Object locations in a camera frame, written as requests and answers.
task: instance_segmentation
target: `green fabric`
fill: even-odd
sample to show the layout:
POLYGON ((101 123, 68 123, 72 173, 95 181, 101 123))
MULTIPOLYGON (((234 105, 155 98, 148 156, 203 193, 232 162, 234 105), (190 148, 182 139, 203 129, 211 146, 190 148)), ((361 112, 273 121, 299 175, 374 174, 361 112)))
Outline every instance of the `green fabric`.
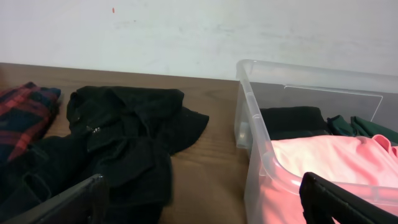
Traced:
POLYGON ((373 122, 366 121, 360 117, 351 117, 351 125, 354 129, 358 130, 358 134, 361 136, 373 137, 377 134, 381 134, 392 142, 398 142, 397 132, 373 122))
POLYGON ((398 142, 397 132, 357 116, 351 117, 351 124, 348 124, 341 115, 328 118, 328 126, 334 135, 366 136, 371 138, 381 134, 391 142, 398 142))

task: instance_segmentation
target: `pile of clothes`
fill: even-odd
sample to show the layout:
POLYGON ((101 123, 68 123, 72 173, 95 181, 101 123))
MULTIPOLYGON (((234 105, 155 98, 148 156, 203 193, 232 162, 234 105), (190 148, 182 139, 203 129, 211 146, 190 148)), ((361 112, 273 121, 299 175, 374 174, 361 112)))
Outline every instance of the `pile of clothes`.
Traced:
MULTIPOLYGON (((340 115, 325 121, 320 109, 310 106, 261 109, 261 114, 275 156, 290 173, 398 188, 397 132, 357 116, 351 117, 351 124, 340 115)), ((274 180, 260 188, 265 223, 305 223, 297 195, 274 180)), ((393 206, 379 207, 398 213, 393 206)))
POLYGON ((157 223, 172 198, 170 156, 201 136, 209 117, 179 90, 86 86, 70 96, 71 134, 40 139, 60 90, 28 83, 0 93, 0 222, 102 174, 106 223, 157 223))

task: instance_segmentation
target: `red and navy plaid fabric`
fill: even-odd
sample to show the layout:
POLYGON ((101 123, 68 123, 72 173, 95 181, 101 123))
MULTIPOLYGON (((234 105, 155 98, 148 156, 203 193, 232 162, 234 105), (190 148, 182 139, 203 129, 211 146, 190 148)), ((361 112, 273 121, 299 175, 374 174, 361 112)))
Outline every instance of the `red and navy plaid fabric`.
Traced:
POLYGON ((23 154, 45 134, 58 113, 60 94, 32 82, 0 92, 0 164, 23 154))

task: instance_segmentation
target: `translucent storage box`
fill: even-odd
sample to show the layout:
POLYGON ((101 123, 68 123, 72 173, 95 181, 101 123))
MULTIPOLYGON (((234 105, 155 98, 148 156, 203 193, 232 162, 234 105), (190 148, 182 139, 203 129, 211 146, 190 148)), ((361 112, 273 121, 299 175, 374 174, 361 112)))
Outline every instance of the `translucent storage box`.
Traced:
MULTIPOLYGON (((237 77, 240 87, 234 129, 237 146, 247 149, 250 157, 244 193, 249 224, 266 223, 264 184, 274 182, 286 194, 296 195, 296 200, 286 203, 300 203, 301 177, 279 164, 260 108, 316 106, 324 118, 359 116, 398 131, 398 76, 242 60, 237 64, 237 77)), ((335 184, 398 215, 398 186, 335 184)), ((273 209, 278 214, 279 208, 273 209)), ((302 215, 302 209, 291 212, 302 215)))

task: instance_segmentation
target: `wood grain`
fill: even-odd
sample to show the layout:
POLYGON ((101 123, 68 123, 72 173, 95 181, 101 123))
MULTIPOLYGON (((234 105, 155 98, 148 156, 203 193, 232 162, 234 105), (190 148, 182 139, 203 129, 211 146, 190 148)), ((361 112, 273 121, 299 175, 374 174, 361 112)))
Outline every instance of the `wood grain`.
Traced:
POLYGON ((46 136, 70 133, 66 104, 83 86, 176 88, 183 105, 210 116, 200 139, 172 157, 174 197, 159 223, 245 223, 243 193, 248 157, 234 140, 238 82, 0 63, 0 89, 34 82, 62 90, 63 103, 46 136))

